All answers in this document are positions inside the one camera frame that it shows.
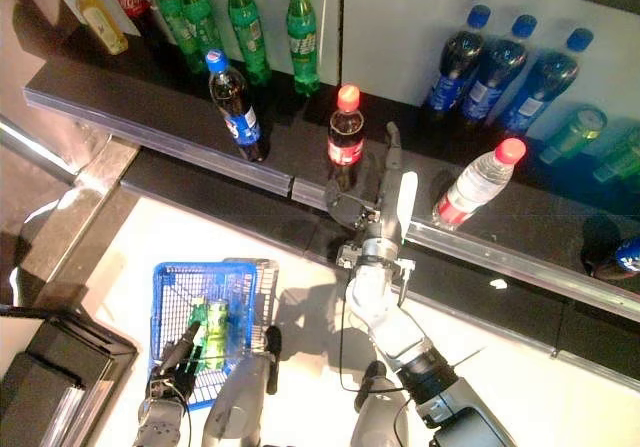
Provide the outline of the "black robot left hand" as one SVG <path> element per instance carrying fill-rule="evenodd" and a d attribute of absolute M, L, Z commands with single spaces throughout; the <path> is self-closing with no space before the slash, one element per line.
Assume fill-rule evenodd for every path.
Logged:
<path fill-rule="evenodd" d="M 202 347 L 194 343 L 201 323 L 194 321 L 175 341 L 168 341 L 154 365 L 145 388 L 146 402 L 177 400 L 186 407 L 196 381 Z"/>

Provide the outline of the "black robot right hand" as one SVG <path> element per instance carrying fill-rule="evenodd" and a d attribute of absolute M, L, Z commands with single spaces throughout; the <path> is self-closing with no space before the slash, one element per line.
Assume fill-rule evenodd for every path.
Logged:
<path fill-rule="evenodd" d="M 403 168 L 400 130 L 395 123 L 386 125 L 388 148 L 373 204 L 340 190 L 331 179 L 325 189 L 325 202 L 330 216 L 339 224 L 359 233 L 353 247 L 364 257 L 379 257 L 393 262 L 398 257 L 411 224 L 418 174 Z"/>

